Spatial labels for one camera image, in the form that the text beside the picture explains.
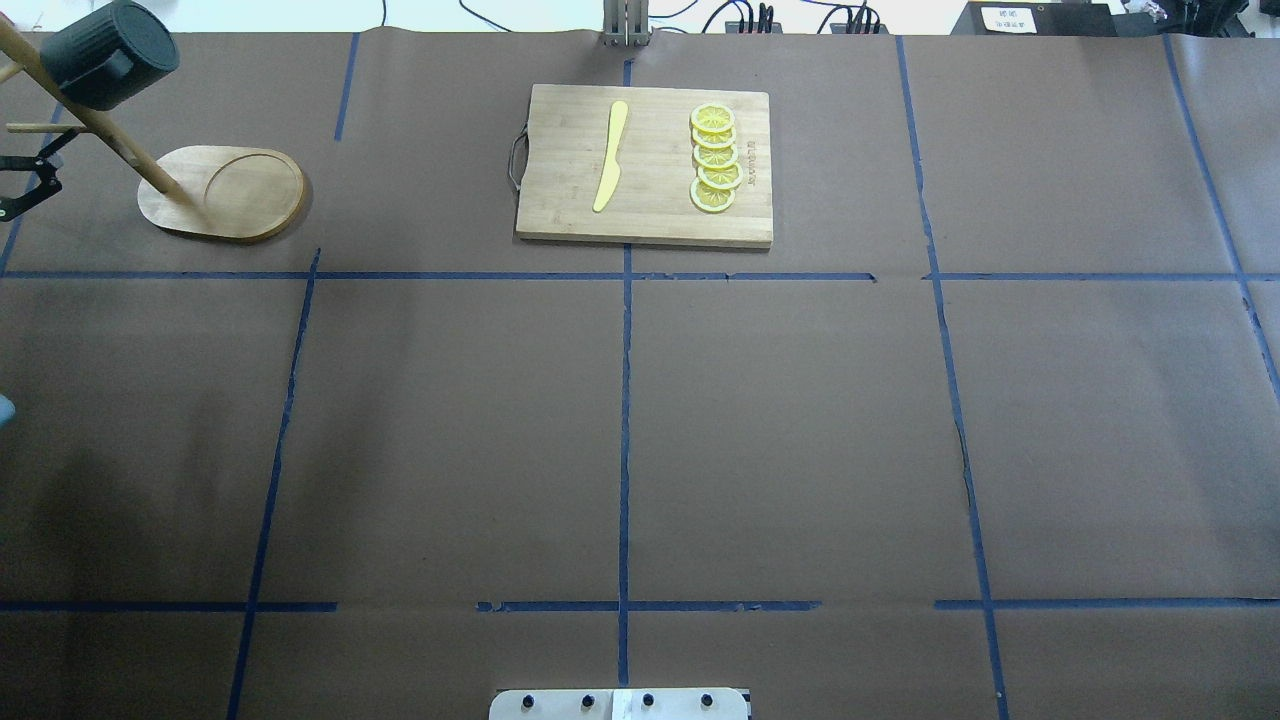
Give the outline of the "blue mug yellow inside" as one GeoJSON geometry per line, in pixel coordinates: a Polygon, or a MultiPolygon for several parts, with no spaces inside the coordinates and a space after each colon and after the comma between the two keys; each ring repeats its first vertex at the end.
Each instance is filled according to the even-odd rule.
{"type": "Polygon", "coordinates": [[[73,102],[109,111],[180,67],[170,31],[137,1],[111,1],[46,38],[40,60],[73,102]]]}

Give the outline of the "wooden cup storage rack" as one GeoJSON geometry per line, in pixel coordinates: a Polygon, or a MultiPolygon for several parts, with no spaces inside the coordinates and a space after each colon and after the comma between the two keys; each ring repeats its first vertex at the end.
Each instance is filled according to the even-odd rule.
{"type": "Polygon", "coordinates": [[[82,128],[81,136],[97,138],[138,176],[136,202],[152,225],[173,234],[255,243],[283,232],[302,211],[308,182],[293,158],[271,149],[207,143],[156,158],[113,119],[114,108],[96,111],[67,99],[45,70],[40,46],[4,18],[3,79],[31,78],[70,114],[70,122],[8,123],[4,129],[47,133],[51,140],[63,128],[82,128]]]}

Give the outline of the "wooden cutting board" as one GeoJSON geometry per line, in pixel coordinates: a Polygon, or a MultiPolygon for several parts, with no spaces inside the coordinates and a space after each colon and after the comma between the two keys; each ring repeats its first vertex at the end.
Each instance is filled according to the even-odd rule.
{"type": "Polygon", "coordinates": [[[515,231],[522,240],[657,243],[767,250],[774,238],[771,99],[763,92],[535,85],[527,113],[527,161],[515,231]],[[593,213],[611,104],[630,114],[620,149],[621,181],[608,208],[593,213]],[[736,115],[742,183],[733,205],[696,209],[690,111],[721,102],[736,115]]]}

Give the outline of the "yellow plastic knife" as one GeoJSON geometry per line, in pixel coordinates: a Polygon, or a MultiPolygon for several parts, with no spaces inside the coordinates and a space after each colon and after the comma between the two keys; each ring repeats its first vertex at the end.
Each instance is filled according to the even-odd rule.
{"type": "Polygon", "coordinates": [[[618,188],[622,174],[620,149],[628,122],[628,114],[630,108],[625,100],[614,100],[611,104],[605,128],[605,150],[602,163],[602,173],[596,186],[595,197],[591,204],[591,211],[595,214],[600,214],[608,208],[611,200],[614,197],[616,190],[618,188]]]}

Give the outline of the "lemon slice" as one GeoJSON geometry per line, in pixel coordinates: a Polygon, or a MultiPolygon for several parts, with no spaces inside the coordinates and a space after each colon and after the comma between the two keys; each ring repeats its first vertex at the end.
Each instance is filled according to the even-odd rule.
{"type": "Polygon", "coordinates": [[[736,115],[724,104],[704,102],[690,111],[690,126],[704,135],[731,133],[736,126],[736,115]]]}
{"type": "Polygon", "coordinates": [[[704,213],[717,214],[728,210],[736,200],[736,188],[719,188],[701,179],[694,179],[689,188],[690,202],[704,213]]]}
{"type": "Polygon", "coordinates": [[[733,128],[722,129],[718,132],[704,131],[698,127],[691,127],[691,140],[692,142],[705,150],[722,150],[732,149],[736,146],[737,138],[733,128]]]}
{"type": "Polygon", "coordinates": [[[695,143],[692,146],[692,159],[700,168],[719,170],[730,168],[739,161],[739,150],[732,143],[717,149],[695,143]]]}
{"type": "Polygon", "coordinates": [[[735,191],[742,183],[742,169],[739,163],[724,167],[698,164],[698,179],[713,190],[735,191]]]}

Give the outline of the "white mounting pillar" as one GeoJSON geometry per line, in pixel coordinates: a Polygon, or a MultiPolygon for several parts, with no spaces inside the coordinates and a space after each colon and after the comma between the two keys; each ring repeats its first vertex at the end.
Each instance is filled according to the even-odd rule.
{"type": "Polygon", "coordinates": [[[732,687],[508,689],[489,719],[751,719],[748,691],[732,687]]]}

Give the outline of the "black power strip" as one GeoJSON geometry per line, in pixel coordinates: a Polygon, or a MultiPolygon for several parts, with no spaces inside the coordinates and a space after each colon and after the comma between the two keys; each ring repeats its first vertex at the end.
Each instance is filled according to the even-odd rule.
{"type": "Polygon", "coordinates": [[[822,29],[832,35],[887,35],[881,14],[869,4],[838,4],[822,20],[822,29]]]}
{"type": "Polygon", "coordinates": [[[736,20],[727,22],[724,32],[728,35],[780,35],[783,32],[774,17],[774,5],[769,3],[727,1],[716,14],[724,9],[732,9],[739,15],[736,20]]]}

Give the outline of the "black box with label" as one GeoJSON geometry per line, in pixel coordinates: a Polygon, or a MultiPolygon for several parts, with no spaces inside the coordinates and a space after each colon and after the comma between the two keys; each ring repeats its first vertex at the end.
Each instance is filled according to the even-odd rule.
{"type": "Polygon", "coordinates": [[[1084,1],[969,1],[951,36],[1117,37],[1106,4],[1084,1]]]}

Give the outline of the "aluminium frame post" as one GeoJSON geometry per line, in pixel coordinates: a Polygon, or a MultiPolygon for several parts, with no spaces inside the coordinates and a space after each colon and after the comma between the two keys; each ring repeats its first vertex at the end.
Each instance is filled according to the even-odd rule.
{"type": "Polygon", "coordinates": [[[643,47],[653,36],[648,0],[602,1],[602,42],[609,47],[643,47]]]}

